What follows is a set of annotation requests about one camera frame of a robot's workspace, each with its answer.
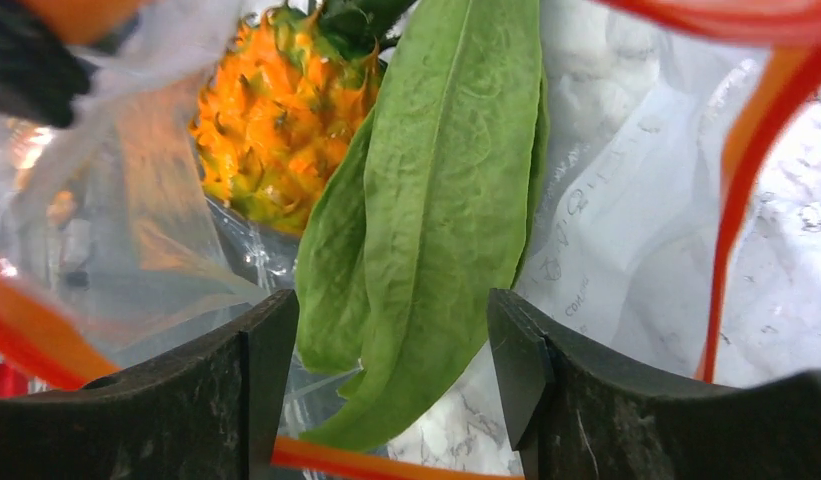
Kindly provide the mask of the orange fake pineapple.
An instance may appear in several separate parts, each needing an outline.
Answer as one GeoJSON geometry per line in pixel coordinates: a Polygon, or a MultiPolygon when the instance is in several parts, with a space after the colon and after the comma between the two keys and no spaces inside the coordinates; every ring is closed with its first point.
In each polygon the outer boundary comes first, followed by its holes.
{"type": "Polygon", "coordinates": [[[289,2],[242,18],[189,130],[202,188],[245,219],[300,235],[375,103],[380,53],[407,1],[289,2]]]}

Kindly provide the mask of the green fake leafy vegetable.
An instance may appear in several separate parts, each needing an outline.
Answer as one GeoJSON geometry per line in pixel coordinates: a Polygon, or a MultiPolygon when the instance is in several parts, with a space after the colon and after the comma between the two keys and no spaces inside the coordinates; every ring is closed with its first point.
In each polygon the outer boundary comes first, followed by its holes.
{"type": "Polygon", "coordinates": [[[407,430],[487,339],[529,233],[544,121],[536,1],[422,1],[298,255],[298,351],[361,370],[303,439],[368,451],[407,430]]]}

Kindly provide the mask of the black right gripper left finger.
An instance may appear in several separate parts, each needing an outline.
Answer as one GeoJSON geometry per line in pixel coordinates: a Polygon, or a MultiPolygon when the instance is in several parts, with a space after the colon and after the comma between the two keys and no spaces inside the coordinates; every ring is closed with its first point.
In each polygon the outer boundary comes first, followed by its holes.
{"type": "Polygon", "coordinates": [[[78,391],[0,399],[0,479],[267,479],[299,305],[230,323],[78,391]]]}

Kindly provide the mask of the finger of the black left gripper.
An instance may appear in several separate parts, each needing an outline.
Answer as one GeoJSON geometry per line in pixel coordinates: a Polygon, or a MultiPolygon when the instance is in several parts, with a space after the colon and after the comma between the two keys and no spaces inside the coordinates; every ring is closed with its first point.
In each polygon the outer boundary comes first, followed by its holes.
{"type": "Polygon", "coordinates": [[[74,122],[89,72],[27,7],[0,1],[0,113],[47,126],[74,122]]]}

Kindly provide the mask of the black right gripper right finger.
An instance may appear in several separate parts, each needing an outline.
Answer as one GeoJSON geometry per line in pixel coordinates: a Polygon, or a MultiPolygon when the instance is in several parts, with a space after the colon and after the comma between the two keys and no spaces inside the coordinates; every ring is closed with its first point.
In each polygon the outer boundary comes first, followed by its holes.
{"type": "Polygon", "coordinates": [[[618,353],[494,289],[505,425],[529,479],[821,479],[821,370],[712,385],[618,353]]]}

